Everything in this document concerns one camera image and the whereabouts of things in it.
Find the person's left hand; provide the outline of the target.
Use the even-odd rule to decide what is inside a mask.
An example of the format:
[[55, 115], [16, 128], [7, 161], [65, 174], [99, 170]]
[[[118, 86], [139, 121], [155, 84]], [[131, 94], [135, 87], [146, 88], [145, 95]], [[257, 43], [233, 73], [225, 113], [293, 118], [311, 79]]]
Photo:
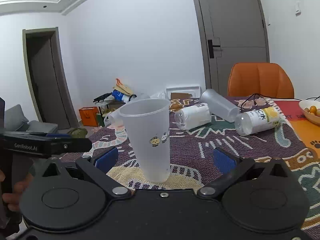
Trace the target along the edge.
[[22, 181], [19, 181], [14, 185], [12, 193], [2, 194], [2, 200], [7, 204], [10, 211], [20, 212], [20, 198], [24, 191], [28, 188], [29, 184], [33, 181], [33, 178], [34, 176], [28, 173]]

